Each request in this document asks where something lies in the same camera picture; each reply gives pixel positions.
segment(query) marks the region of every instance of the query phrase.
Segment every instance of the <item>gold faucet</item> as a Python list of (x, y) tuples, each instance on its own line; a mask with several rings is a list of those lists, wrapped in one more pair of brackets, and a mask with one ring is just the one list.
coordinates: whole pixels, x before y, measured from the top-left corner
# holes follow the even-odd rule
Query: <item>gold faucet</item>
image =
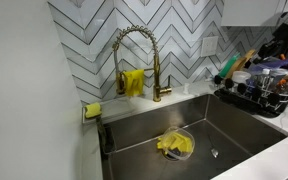
[(150, 40), (153, 43), (154, 67), (151, 69), (145, 69), (145, 70), (154, 70), (153, 101), (159, 102), (161, 101), (161, 94), (172, 92), (172, 88), (170, 87), (170, 77), (168, 78), (168, 86), (161, 88), (160, 86), (160, 60), (158, 56), (156, 38), (154, 37), (153, 33), (150, 30), (148, 30), (147, 28), (144, 28), (143, 26), (140, 27), (140, 26), (133, 25), (131, 27), (127, 27), (126, 29), (123, 29), (122, 32), (120, 32), (119, 36), (117, 37), (117, 40), (113, 44), (114, 62), (115, 62), (115, 68), (116, 68), (116, 86), (117, 86), (116, 92), (118, 94), (125, 93), (123, 74), (121, 71), (119, 71), (118, 62), (117, 62), (117, 50), (119, 48), (119, 44), (121, 43), (121, 40), (123, 39), (123, 37), (133, 31), (140, 32), (145, 38), (150, 38)]

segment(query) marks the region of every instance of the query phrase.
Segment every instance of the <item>backsplash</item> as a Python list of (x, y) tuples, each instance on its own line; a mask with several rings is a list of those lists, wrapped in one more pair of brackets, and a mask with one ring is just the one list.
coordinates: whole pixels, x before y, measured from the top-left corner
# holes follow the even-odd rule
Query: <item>backsplash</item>
[[(162, 86), (216, 75), (236, 52), (258, 49), (272, 38), (269, 27), (221, 27), (222, 0), (49, 0), (49, 7), (83, 103), (115, 98), (112, 44), (131, 25), (150, 29), (158, 42)], [(200, 57), (202, 39), (219, 36), (217, 53)], [(151, 42), (131, 33), (118, 50), (121, 70), (153, 66)], [(152, 93), (153, 71), (144, 92)]]

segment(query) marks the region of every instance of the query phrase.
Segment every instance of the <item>kitchen sink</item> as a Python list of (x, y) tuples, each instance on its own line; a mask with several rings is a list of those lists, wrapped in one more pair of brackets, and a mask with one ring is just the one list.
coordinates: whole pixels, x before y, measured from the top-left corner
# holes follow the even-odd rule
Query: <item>kitchen sink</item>
[[(170, 160), (157, 150), (157, 138), (170, 126), (182, 127), (194, 137), (189, 159)], [(108, 141), (114, 151), (102, 152), (105, 180), (211, 179), (288, 136), (214, 95), (127, 117), (105, 128), (114, 140)]]

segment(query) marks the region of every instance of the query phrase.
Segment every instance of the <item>cabinet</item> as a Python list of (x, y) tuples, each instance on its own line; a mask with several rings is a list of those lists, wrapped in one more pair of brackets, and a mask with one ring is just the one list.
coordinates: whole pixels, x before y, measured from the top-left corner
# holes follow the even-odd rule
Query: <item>cabinet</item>
[(275, 26), (288, 0), (225, 0), (222, 26)]

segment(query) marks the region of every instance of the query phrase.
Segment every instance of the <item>white countertop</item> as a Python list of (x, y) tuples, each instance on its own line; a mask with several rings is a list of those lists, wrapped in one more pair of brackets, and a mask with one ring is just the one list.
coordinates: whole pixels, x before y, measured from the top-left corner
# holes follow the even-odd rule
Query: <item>white countertop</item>
[[(112, 122), (124, 117), (139, 114), (142, 112), (150, 111), (156, 108), (174, 104), (180, 101), (194, 98), (199, 95), (213, 93), (214, 88), (209, 82), (197, 82), (189, 86), (189, 93), (183, 93), (183, 87), (173, 88), (173, 92), (169, 95), (162, 97), (161, 102), (153, 102), (152, 95), (146, 95), (143, 97), (130, 98), (130, 102), (133, 106), (132, 112), (128, 112), (123, 115), (112, 117), (112, 111), (103, 111), (104, 123)], [(260, 116), (256, 116), (258, 119), (262, 119), (275, 125), (277, 128), (281, 128), (288, 132), (288, 108), (279, 117), (273, 119), (267, 119)], [(100, 160), (100, 148), (97, 136), (96, 125), (90, 125), (89, 130), (84, 137), (83, 147), (83, 172), (82, 177), (85, 179), (102, 179), (101, 172), (101, 160)], [(238, 164), (237, 166), (225, 171), (224, 173), (216, 176), (216, 180), (231, 180), (231, 179), (244, 179), (244, 180), (267, 180), (267, 179), (287, 179), (288, 178), (288, 137), (279, 143), (271, 146), (270, 148), (258, 153), (257, 155), (247, 159), (246, 161)]]

